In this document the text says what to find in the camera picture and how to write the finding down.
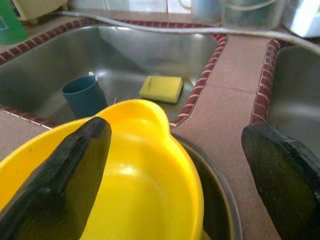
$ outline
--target sponge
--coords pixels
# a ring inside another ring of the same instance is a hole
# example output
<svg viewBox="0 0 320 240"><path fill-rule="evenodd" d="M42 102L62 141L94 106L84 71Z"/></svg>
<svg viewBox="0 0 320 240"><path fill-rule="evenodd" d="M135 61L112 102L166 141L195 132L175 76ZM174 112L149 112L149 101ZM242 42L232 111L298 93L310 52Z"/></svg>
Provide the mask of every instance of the sponge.
<svg viewBox="0 0 320 240"><path fill-rule="evenodd" d="M176 104L183 86L181 77L148 76L140 89L144 99Z"/></svg>

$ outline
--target yellow bowl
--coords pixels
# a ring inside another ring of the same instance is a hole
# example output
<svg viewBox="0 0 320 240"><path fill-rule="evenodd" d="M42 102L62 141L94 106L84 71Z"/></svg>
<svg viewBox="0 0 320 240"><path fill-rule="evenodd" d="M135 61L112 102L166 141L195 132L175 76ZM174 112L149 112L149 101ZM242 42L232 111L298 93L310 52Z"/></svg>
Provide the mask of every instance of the yellow bowl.
<svg viewBox="0 0 320 240"><path fill-rule="evenodd" d="M81 240L201 239L201 182L171 136L164 111L150 101L128 100L97 116L111 125L111 145ZM0 210L62 139L88 119L47 131L0 162Z"/></svg>

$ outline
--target green bottle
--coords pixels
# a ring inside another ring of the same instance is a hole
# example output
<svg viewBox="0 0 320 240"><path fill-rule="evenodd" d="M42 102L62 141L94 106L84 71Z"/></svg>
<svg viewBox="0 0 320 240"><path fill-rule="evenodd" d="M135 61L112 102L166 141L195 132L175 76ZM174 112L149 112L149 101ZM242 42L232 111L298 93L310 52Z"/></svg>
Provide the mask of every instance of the green bottle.
<svg viewBox="0 0 320 240"><path fill-rule="evenodd" d="M0 0L0 44L15 44L27 37L8 0Z"/></svg>

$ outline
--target countertop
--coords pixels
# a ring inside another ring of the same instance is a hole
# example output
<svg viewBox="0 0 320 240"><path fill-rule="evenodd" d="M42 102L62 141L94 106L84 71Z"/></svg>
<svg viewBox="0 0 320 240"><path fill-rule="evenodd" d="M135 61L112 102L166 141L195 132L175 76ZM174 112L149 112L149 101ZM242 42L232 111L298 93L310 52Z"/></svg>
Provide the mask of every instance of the countertop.
<svg viewBox="0 0 320 240"><path fill-rule="evenodd" d="M192 22L188 14L107 12L93 9L77 11L116 19ZM73 18L44 18L40 24L27 27L27 32L32 38L70 20ZM208 77L191 115L172 129L173 133L201 147L224 173L239 209L243 237L246 240L280 239L258 195L241 147L241 133L250 123L270 40L229 35L228 43ZM0 45L0 52L11 47ZM0 111L0 161L44 131L47 129L40 125Z"/></svg>

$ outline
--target stainless steel sink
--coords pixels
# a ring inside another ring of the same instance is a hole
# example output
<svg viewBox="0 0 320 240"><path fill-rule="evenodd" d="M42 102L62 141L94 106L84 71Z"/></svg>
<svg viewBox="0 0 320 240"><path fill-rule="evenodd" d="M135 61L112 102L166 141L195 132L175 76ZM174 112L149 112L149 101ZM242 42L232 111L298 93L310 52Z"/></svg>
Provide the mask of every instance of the stainless steel sink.
<svg viewBox="0 0 320 240"><path fill-rule="evenodd" d="M98 76L109 104L139 98L148 75L179 76L184 85L178 103L159 103L172 120L216 46L210 35L78 28L1 65L0 103L62 124L75 118L61 89L88 72Z"/></svg>
<svg viewBox="0 0 320 240"><path fill-rule="evenodd" d="M297 46L280 50L268 122L320 158L320 57Z"/></svg>

